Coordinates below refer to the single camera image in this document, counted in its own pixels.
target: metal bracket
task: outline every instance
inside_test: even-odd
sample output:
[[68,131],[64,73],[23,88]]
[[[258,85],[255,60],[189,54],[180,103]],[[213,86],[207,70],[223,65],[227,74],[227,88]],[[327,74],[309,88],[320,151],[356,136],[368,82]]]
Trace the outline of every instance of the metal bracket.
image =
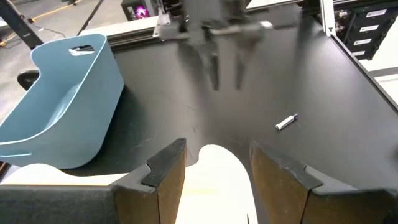
[[335,10],[333,0],[319,0],[323,31],[328,37],[336,35]]
[[160,8],[157,10],[158,12],[158,18],[157,18],[157,23],[154,29],[154,34],[152,35],[153,37],[159,37],[160,35],[160,27],[164,25],[170,25],[171,19],[170,19],[170,14],[169,13],[163,13]]
[[187,0],[183,2],[186,16],[168,24],[159,17],[154,36],[159,35],[162,40],[186,41],[198,52],[213,89],[218,90],[220,78],[215,36],[232,34],[238,46],[236,88],[240,89],[244,79],[245,64],[255,44],[264,35],[263,31],[270,28],[269,24],[252,22],[245,14],[245,6],[241,0]]

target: floor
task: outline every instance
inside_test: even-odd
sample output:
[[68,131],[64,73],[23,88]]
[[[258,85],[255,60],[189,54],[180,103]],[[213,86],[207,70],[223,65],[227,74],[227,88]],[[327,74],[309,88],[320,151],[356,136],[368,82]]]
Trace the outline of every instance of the floor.
[[[77,6],[71,6],[38,18],[35,25],[63,33],[66,37],[76,36],[98,1],[81,0]],[[18,4],[16,7],[26,18],[29,18],[66,5],[65,2],[59,0],[39,0]],[[104,0],[87,29],[125,21],[127,20],[124,17],[119,1]],[[47,30],[40,31],[38,27],[30,26],[44,42],[63,38],[61,34]],[[18,104],[25,93],[25,90],[19,86],[16,80],[17,75],[26,70],[36,69],[30,59],[28,46],[23,42],[19,44],[18,37],[12,40],[15,41],[9,43],[6,48],[0,49],[0,123]]]

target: white plastic piece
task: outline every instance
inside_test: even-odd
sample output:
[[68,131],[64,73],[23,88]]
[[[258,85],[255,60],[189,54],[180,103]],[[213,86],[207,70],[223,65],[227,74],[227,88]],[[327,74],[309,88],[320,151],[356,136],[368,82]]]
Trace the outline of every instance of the white plastic piece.
[[364,55],[365,54],[365,51],[364,50],[362,50],[362,51],[360,51],[360,52],[353,52],[353,55],[354,56],[360,56],[360,55]]
[[359,32],[367,32],[367,31],[377,30],[377,28],[379,28],[379,25],[361,27]]
[[278,129],[279,131],[282,130],[284,127],[286,127],[287,125],[289,125],[291,122],[294,121],[294,117],[293,116],[289,116],[286,119],[284,119],[281,123],[276,125],[276,129]]
[[323,31],[328,37],[336,35],[333,0],[320,0]]
[[368,12],[366,17],[382,16],[387,12],[387,9],[382,9],[378,11]]
[[176,224],[258,224],[249,175],[227,149],[208,145],[185,169]]
[[154,29],[153,37],[159,37],[160,35],[160,27],[164,25],[169,25],[171,23],[170,15],[168,13],[163,14],[162,10],[158,9],[158,18],[157,23]]
[[368,44],[372,41],[372,38],[369,39],[364,39],[364,40],[357,40],[354,42],[354,45],[360,45],[360,44]]
[[260,23],[265,28],[272,28],[272,23],[270,23],[269,21],[261,21]]

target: black cable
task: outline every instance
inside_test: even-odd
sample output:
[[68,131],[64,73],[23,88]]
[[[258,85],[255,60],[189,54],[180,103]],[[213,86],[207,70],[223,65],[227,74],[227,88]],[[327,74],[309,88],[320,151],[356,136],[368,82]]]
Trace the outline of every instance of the black cable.
[[90,23],[91,19],[94,17],[95,13],[97,12],[98,8],[101,6],[102,2],[104,0],[99,0],[97,5],[95,6],[94,10],[91,12],[91,14],[88,16],[86,22],[83,24],[83,26],[81,27],[81,29],[79,30],[79,32],[77,33],[76,36],[79,36],[80,33],[86,29],[86,27],[88,26],[88,24]]
[[[9,45],[10,43],[17,42],[17,41],[18,41],[18,43],[13,44],[13,45],[11,45],[11,46],[8,47],[8,45]],[[13,48],[13,47],[19,45],[20,43],[22,43],[22,40],[21,40],[20,38],[18,38],[18,39],[16,39],[16,40],[12,40],[12,41],[7,41],[6,46],[4,46],[4,48],[5,48],[5,49],[11,49],[11,48]]]
[[351,11],[351,13],[353,13],[353,16],[352,16],[351,20],[349,21],[349,25],[348,25],[347,30],[346,30],[346,35],[344,36],[344,39],[343,39],[343,43],[344,44],[347,44],[348,37],[349,37],[349,32],[350,32],[351,28],[354,25],[354,21],[355,21],[355,17],[356,17],[356,13],[354,11]]
[[48,29],[48,28],[44,28],[44,27],[40,27],[40,26],[38,26],[38,25],[36,25],[36,24],[31,24],[32,26],[34,26],[34,27],[36,27],[36,28],[38,28],[39,30],[41,30],[41,29],[43,29],[43,30],[47,30],[47,31],[50,31],[50,32],[53,32],[53,33],[55,33],[55,34],[60,34],[60,35],[62,35],[63,36],[63,38],[67,38],[66,36],[65,36],[65,34],[64,33],[61,33],[61,32],[58,32],[58,31],[55,31],[55,30],[52,30],[52,29]]

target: black table surface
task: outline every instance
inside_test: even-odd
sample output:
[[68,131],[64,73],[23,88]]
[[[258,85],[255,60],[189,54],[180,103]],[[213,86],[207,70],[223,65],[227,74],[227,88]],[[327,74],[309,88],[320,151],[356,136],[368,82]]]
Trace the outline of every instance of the black table surface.
[[[235,89],[232,39],[218,39],[220,89],[176,42],[116,52],[124,90],[98,155],[73,175],[130,172],[185,137],[188,165],[207,144],[248,170],[256,139],[359,189],[398,186],[398,116],[314,18],[270,30]],[[298,113],[296,122],[275,125]]]

